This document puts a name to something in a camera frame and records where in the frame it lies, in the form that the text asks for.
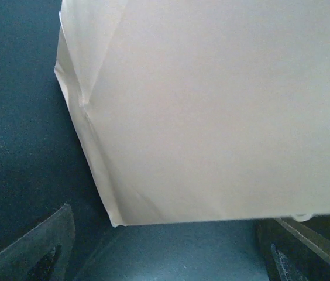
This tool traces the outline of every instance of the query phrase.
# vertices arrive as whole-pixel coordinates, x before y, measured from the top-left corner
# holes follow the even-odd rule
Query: envelope
[[[330,1],[64,0],[60,22],[113,225],[330,214]]]

